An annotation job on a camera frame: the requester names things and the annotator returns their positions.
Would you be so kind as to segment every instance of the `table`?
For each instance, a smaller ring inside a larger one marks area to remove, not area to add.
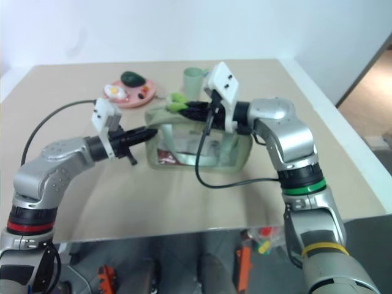
[[[12,178],[26,140],[39,121],[55,108],[102,95],[105,84],[125,70],[155,81],[158,96],[178,91],[186,67],[212,68],[218,61],[130,62],[36,66],[2,103],[0,225],[12,205]],[[226,61],[239,81],[239,100],[286,97],[310,126],[320,165],[343,219],[385,214],[361,171],[335,139],[291,76],[276,59]],[[144,125],[144,111],[164,103],[154,99],[141,108],[124,110],[124,129]],[[36,157],[50,142],[96,135],[90,123],[92,107],[80,105],[60,112],[40,129],[28,153]],[[131,148],[138,165],[127,159],[99,162],[76,177],[58,209],[55,241],[88,241],[129,236],[197,232],[214,228],[281,225],[284,202],[278,183],[257,183],[210,190],[194,171],[159,171],[148,166],[145,146]],[[204,174],[214,184],[256,177],[275,177],[266,150],[254,145],[246,166],[235,175]]]

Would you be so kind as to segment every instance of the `orange object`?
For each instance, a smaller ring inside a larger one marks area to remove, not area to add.
[[[249,281],[249,272],[251,271],[251,248],[244,246],[240,250],[236,251],[237,259],[239,263],[237,293],[247,293],[247,283]]]
[[[115,270],[107,265],[98,269],[99,289],[103,294],[115,294],[113,281],[116,277]]]

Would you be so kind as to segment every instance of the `green cup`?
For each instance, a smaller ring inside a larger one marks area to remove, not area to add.
[[[184,95],[189,101],[200,98],[205,70],[197,67],[188,67],[183,73]]]

